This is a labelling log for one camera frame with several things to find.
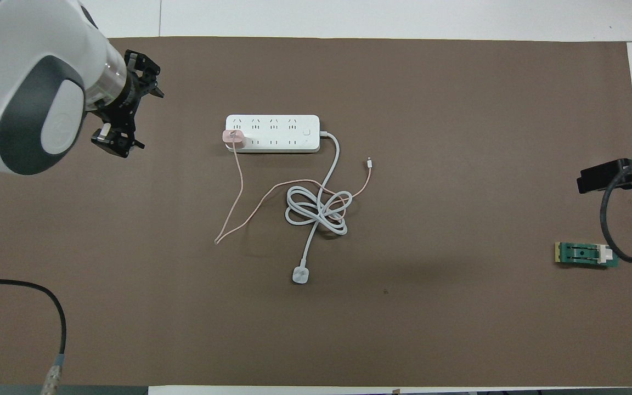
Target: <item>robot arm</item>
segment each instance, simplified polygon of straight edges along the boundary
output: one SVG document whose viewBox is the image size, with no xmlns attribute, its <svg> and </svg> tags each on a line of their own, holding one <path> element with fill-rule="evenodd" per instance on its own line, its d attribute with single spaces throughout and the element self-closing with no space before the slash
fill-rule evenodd
<svg viewBox="0 0 632 395">
<path fill-rule="evenodd" d="M 581 171 L 581 177 L 577 178 L 579 193 L 587 193 L 593 190 L 603 190 L 604 197 L 599 209 L 599 224 L 601 233 L 610 249 L 626 262 L 632 262 L 632 256 L 623 252 L 614 241 L 607 221 L 609 197 L 615 188 L 632 189 L 632 159 L 622 158 L 612 162 L 606 162 Z"/>
<path fill-rule="evenodd" d="M 142 53 L 122 58 L 77 0 L 0 0 L 0 172 L 55 165 L 87 112 L 105 122 L 95 145 L 121 157 L 143 148 L 133 118 L 144 95 L 163 97 L 158 74 Z"/>
</svg>

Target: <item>brown mat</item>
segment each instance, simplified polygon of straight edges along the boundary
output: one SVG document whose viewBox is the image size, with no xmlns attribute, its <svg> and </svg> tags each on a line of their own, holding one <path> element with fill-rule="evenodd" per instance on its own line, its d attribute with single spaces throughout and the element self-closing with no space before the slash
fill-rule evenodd
<svg viewBox="0 0 632 395">
<path fill-rule="evenodd" d="M 579 170 L 632 157 L 624 43 L 128 38 L 162 67 L 128 160 L 75 149 L 0 174 L 0 277 L 56 292 L 69 384 L 632 385 L 632 264 L 568 268 L 601 242 Z M 216 247 L 238 192 L 232 113 L 316 114 L 341 140 L 336 190 L 370 187 L 349 233 L 284 222 L 284 190 Z M 321 179 L 334 149 L 241 156 L 239 223 L 273 185 Z M 632 252 L 632 192 L 610 219 Z M 58 322 L 0 287 L 0 383 L 40 383 Z"/>
</svg>

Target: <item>electrical outlet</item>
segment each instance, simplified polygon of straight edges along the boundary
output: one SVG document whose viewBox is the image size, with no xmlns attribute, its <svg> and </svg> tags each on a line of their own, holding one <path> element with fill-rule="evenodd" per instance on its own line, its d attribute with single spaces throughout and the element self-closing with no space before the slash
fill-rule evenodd
<svg viewBox="0 0 632 395">
<path fill-rule="evenodd" d="M 238 153 L 315 153 L 321 147 L 316 115 L 229 115 L 226 130 L 241 130 Z M 230 144 L 226 148 L 233 152 Z"/>
</svg>

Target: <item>white power cord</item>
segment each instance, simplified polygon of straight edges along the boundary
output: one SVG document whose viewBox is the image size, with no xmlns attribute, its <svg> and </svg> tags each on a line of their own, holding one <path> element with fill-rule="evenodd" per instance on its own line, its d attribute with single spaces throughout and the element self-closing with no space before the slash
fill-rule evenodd
<svg viewBox="0 0 632 395">
<path fill-rule="evenodd" d="M 353 195 L 346 190 L 341 190 L 340 192 L 334 193 L 331 198 L 326 201 L 326 203 L 321 201 L 326 184 L 328 183 L 329 178 L 331 178 L 336 165 L 338 165 L 338 158 L 341 156 L 341 145 L 338 143 L 338 139 L 334 135 L 329 132 L 321 132 L 321 137 L 328 137 L 333 140 L 336 145 L 336 155 L 333 158 L 333 164 L 331 165 L 330 170 L 328 170 L 328 173 L 326 174 L 326 178 L 324 178 L 321 183 L 318 195 L 314 196 L 310 190 L 301 187 L 300 185 L 291 187 L 288 191 L 286 191 L 286 211 L 284 212 L 284 218 L 286 218 L 286 221 L 292 225 L 296 225 L 297 227 L 313 223 L 309 237 L 306 239 L 306 246 L 304 246 L 304 253 L 301 256 L 301 261 L 299 262 L 298 267 L 295 267 L 291 274 L 291 280 L 297 284 L 304 284 L 309 279 L 309 269 L 306 268 L 306 256 L 309 253 L 311 240 L 314 238 L 314 233 L 316 233 L 318 225 L 323 225 L 323 227 L 333 233 L 336 233 L 336 235 L 345 235 L 348 233 L 346 219 L 341 213 L 344 213 L 348 206 L 351 205 L 353 202 Z M 368 160 L 368 165 L 369 168 L 371 168 L 371 160 Z M 294 195 L 303 196 L 307 199 L 307 202 L 295 201 Z M 331 206 L 336 203 L 336 200 L 338 200 L 341 205 L 335 209 L 331 209 Z M 301 215 L 301 217 L 306 217 L 306 219 L 303 221 L 294 220 L 289 217 L 289 213 L 291 212 L 295 212 L 297 215 Z"/>
<path fill-rule="evenodd" d="M 323 227 L 327 228 L 328 230 L 335 233 L 336 235 L 345 235 L 346 233 L 348 233 L 348 227 L 346 226 L 346 219 L 345 219 L 346 209 L 353 202 L 353 198 L 361 194 L 364 188 L 367 187 L 367 183 L 369 183 L 369 178 L 371 177 L 371 174 L 372 174 L 372 159 L 367 158 L 367 161 L 366 161 L 367 179 L 365 180 L 364 185 L 362 185 L 362 188 L 358 192 L 354 194 L 346 190 L 341 190 L 340 192 L 333 192 L 329 190 L 328 188 L 326 188 L 326 184 L 328 183 L 329 178 L 331 178 L 331 175 L 333 174 L 333 170 L 335 170 L 336 165 L 338 164 L 338 158 L 341 155 L 341 146 L 338 143 L 338 139 L 331 133 L 321 132 L 320 136 L 330 138 L 331 140 L 333 140 L 333 142 L 336 145 L 336 155 L 334 156 L 333 164 L 331 165 L 331 168 L 328 170 L 328 173 L 326 174 L 326 177 L 324 178 L 323 182 L 319 183 L 319 182 L 316 182 L 315 180 L 301 179 L 301 180 L 291 180 L 290 182 L 283 182 L 283 183 L 278 183 L 274 185 L 263 196 L 263 198 L 258 203 L 257 207 L 255 207 L 255 210 L 253 210 L 253 212 L 248 216 L 245 222 L 243 222 L 241 225 L 234 228 L 233 230 L 223 233 L 223 231 L 226 228 L 226 225 L 228 224 L 228 220 L 230 219 L 230 216 L 233 213 L 233 209 L 235 208 L 236 203 L 238 203 L 238 200 L 240 199 L 241 193 L 243 191 L 243 172 L 240 168 L 238 155 L 235 152 L 235 142 L 233 143 L 233 147 L 234 147 L 233 153 L 235 155 L 236 165 L 238 166 L 238 173 L 240 175 L 241 188 L 240 188 L 240 192 L 238 193 L 238 197 L 236 197 L 235 202 L 233 202 L 233 207 L 231 207 L 230 212 L 228 212 L 228 216 L 226 217 L 226 220 L 223 223 L 223 228 L 221 228 L 221 232 L 213 241 L 215 244 L 218 244 L 219 242 L 221 242 L 221 240 L 223 240 L 223 238 L 235 232 L 239 228 L 244 227 L 250 221 L 253 215 L 255 215 L 255 213 L 258 211 L 258 209 L 263 204 L 263 202 L 268 197 L 268 195 L 270 195 L 271 192 L 273 192 L 273 190 L 276 189 L 277 187 L 282 187 L 283 185 L 288 185 L 289 183 L 296 183 L 296 182 L 314 183 L 319 186 L 317 195 L 314 195 L 313 192 L 302 187 L 301 185 L 296 185 L 295 187 L 289 188 L 289 190 L 286 192 L 287 208 L 284 211 L 284 218 L 286 218 L 286 221 L 291 223 L 292 225 L 297 225 L 298 227 L 301 227 L 302 225 L 309 225 L 313 223 L 313 227 L 311 227 L 311 232 L 309 233 L 309 237 L 306 240 L 306 246 L 304 247 L 304 253 L 301 257 L 301 261 L 299 262 L 298 267 L 294 268 L 294 271 L 292 272 L 292 276 L 291 276 L 291 280 L 294 281 L 294 283 L 304 284 L 308 281 L 309 269 L 306 268 L 306 256 L 308 255 L 309 247 L 311 246 L 311 240 L 313 240 L 314 233 L 316 233 L 316 228 L 318 228 L 318 225 L 323 225 Z M 326 202 L 321 201 L 324 193 L 331 195 L 331 198 L 329 198 L 329 200 L 326 200 Z M 303 201 L 294 200 L 294 197 L 297 195 L 303 196 L 304 198 L 306 198 L 307 201 L 303 202 Z M 306 219 L 302 221 L 295 220 L 291 218 L 290 216 L 291 212 L 296 213 L 297 215 L 300 215 L 301 217 L 304 217 Z"/>
</svg>

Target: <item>cable connector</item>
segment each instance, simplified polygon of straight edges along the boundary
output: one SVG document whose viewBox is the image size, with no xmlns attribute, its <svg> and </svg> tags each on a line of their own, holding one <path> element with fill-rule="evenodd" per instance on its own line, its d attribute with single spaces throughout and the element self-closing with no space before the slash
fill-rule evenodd
<svg viewBox="0 0 632 395">
<path fill-rule="evenodd" d="M 56 395 L 62 375 L 63 367 L 61 365 L 53 365 L 48 370 L 48 375 L 46 375 L 45 383 L 43 383 L 43 388 L 41 389 L 41 395 Z"/>
<path fill-rule="evenodd" d="M 294 272 L 291 273 L 291 280 L 297 284 L 306 284 L 309 280 L 309 269 L 306 268 L 306 258 L 301 258 L 299 266 L 294 268 Z"/>
<path fill-rule="evenodd" d="M 240 149 L 245 146 L 245 135 L 241 130 L 224 130 L 221 135 L 221 140 L 226 144 L 226 148 L 233 150 L 233 148 Z"/>
<path fill-rule="evenodd" d="M 608 245 L 572 242 L 555 243 L 555 262 L 596 267 L 617 267 L 619 257 Z"/>
</svg>

